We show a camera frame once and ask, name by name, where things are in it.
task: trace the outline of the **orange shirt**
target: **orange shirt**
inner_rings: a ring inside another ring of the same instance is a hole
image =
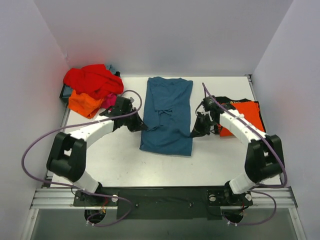
[[[104,100],[104,98],[96,100],[86,93],[77,94],[76,91],[73,90],[69,97],[68,107],[87,119],[92,119]]]

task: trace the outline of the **folded shirt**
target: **folded shirt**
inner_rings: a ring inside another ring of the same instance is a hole
[[[190,95],[193,81],[149,78],[144,103],[140,149],[147,152],[191,156]]]

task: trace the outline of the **pile of clothes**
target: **pile of clothes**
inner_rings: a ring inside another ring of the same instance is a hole
[[[117,94],[124,91],[120,73],[112,65],[71,68],[63,83],[65,87],[61,94],[63,98],[68,98],[68,107],[88,119],[92,119],[100,108],[114,106]]]

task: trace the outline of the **red cloth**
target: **red cloth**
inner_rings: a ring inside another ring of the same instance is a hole
[[[74,89],[76,94],[85,93],[96,100],[124,91],[121,78],[113,75],[104,64],[71,68],[64,76],[63,83]]]

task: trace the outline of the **cable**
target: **cable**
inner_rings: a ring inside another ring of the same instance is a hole
[[[269,194],[267,194],[267,193],[265,193],[265,192],[262,192],[262,191],[253,191],[253,190],[252,190],[251,192],[256,193],[256,194],[263,194],[263,195],[266,195],[266,196],[268,196],[269,198],[272,199],[272,201],[273,201],[273,203],[274,203],[274,209],[273,209],[272,214],[271,214],[269,217],[267,217],[266,219],[264,219],[264,220],[262,220],[262,221],[258,221],[258,222],[244,222],[244,223],[241,223],[241,222],[240,222],[240,223],[234,223],[234,222],[229,221],[229,220],[226,218],[226,216],[222,213],[223,217],[228,221],[228,224],[230,223],[230,224],[235,225],[235,226],[255,226],[255,225],[264,224],[264,223],[268,222],[270,219],[272,219],[272,218],[275,216],[276,211],[277,211],[277,203],[276,203],[276,200],[275,200],[271,195],[269,195]]]
[[[200,104],[196,107],[196,109],[195,109],[195,111],[194,111],[196,116],[198,116],[197,111],[198,111],[198,109],[200,108],[201,104],[202,104],[202,102],[200,102]]]
[[[104,213],[106,213],[105,211],[105,205],[108,203],[108,198],[105,198],[104,204],[101,206],[101,209]]]
[[[228,113],[229,115],[231,115],[232,117],[236,118],[237,116],[235,116],[233,113],[231,113],[230,111],[228,111],[224,106],[222,106],[208,91],[206,85],[204,83],[202,83],[204,91],[209,95],[209,97],[214,101],[215,104],[218,105],[219,108],[221,108],[222,110],[224,110],[226,113]],[[237,118],[237,120],[239,120],[242,124],[247,125],[247,123],[245,121],[243,121],[241,118]],[[287,172],[285,169],[284,164],[282,163],[280,157],[278,156],[278,154],[275,152],[275,150],[271,147],[271,145],[267,142],[267,140],[261,136],[255,129],[253,129],[251,126],[247,126],[247,128],[253,132],[256,136],[258,136],[263,143],[268,147],[268,149],[270,150],[270,152],[274,155],[276,161],[279,163],[281,170],[283,172],[283,176],[284,176],[284,181],[283,184],[280,185],[265,185],[265,184],[259,184],[259,186],[261,187],[265,187],[265,188],[284,188],[287,183],[288,183],[288,176],[287,176]]]
[[[245,207],[241,207],[239,209],[222,209],[221,211],[224,212],[224,213],[240,213],[240,212],[243,212],[244,210],[248,209],[249,206],[245,206]]]
[[[221,127],[217,127],[217,132],[215,132],[215,129],[211,129],[210,133],[218,135],[222,131],[222,128],[223,128],[222,126]]]
[[[86,225],[88,225],[88,224],[91,224],[92,226],[95,226],[95,227],[99,227],[98,225],[98,223],[96,224],[96,223],[92,223],[92,222],[90,222],[90,219],[92,218],[92,217],[94,217],[95,215],[101,215],[102,213],[100,212],[100,211],[98,211],[98,212],[96,212],[96,213],[93,213],[93,214],[91,214],[90,216],[88,216],[88,218],[86,219]]]
[[[34,175],[32,175],[26,168],[26,165],[25,165],[25,160],[26,160],[26,156],[28,154],[28,152],[30,151],[30,149],[36,145],[40,140],[44,139],[45,137],[53,134],[53,133],[56,133],[56,132],[59,132],[63,129],[70,129],[70,128],[76,128],[76,127],[83,127],[83,126],[89,126],[89,125],[93,125],[93,124],[97,124],[97,123],[102,123],[102,122],[106,122],[106,121],[110,121],[110,120],[115,120],[115,119],[120,119],[120,118],[126,118],[126,117],[129,117],[131,115],[134,115],[136,114],[142,107],[142,98],[141,96],[139,95],[139,93],[137,93],[136,91],[134,90],[126,90],[124,91],[123,93],[126,93],[126,92],[132,92],[134,94],[136,94],[140,100],[140,105],[139,107],[133,111],[133,112],[130,112],[128,114],[125,114],[125,115],[120,115],[120,116],[112,116],[112,117],[109,117],[107,119],[104,119],[104,120],[100,120],[100,121],[91,121],[91,122],[85,122],[85,123],[79,123],[79,124],[73,124],[73,125],[69,125],[69,126],[62,126],[62,127],[59,127],[57,129],[54,129],[54,130],[51,130],[51,131],[48,131],[47,133],[41,135],[40,137],[38,137],[36,140],[34,140],[27,148],[26,150],[24,151],[23,155],[22,155],[22,158],[21,158],[21,167],[22,167],[22,170],[24,171],[24,173],[32,178],[33,180],[36,180],[36,181],[39,181],[39,182],[42,182],[44,184],[55,184],[55,185],[60,185],[60,186],[65,186],[65,187],[69,187],[69,188],[77,188],[71,184],[67,184],[67,183],[62,183],[62,182],[55,182],[55,181],[48,181],[48,180],[44,180],[44,179],[41,179],[39,177],[36,177]],[[105,195],[105,194],[98,194],[98,193],[93,193],[93,192],[88,192],[88,191],[85,191],[83,189],[79,189],[81,192],[85,193],[85,194],[88,194],[88,195],[92,195],[92,196],[97,196],[97,197],[103,197],[103,198],[115,198],[115,199],[119,199],[119,200],[122,200],[122,201],[125,201],[127,203],[130,204],[130,209],[128,210],[128,212],[126,212],[122,217],[120,217],[119,219],[117,219],[116,221],[114,222],[111,222],[111,223],[108,223],[108,224],[94,224],[94,226],[96,227],[107,227],[107,226],[111,226],[111,225],[114,225],[114,224],[117,224],[119,223],[120,221],[122,221],[130,212],[131,210],[133,209],[133,203],[124,198],[124,197],[120,197],[120,196],[111,196],[111,195]]]
[[[73,187],[70,187],[70,189],[71,189],[71,193],[75,195]]]

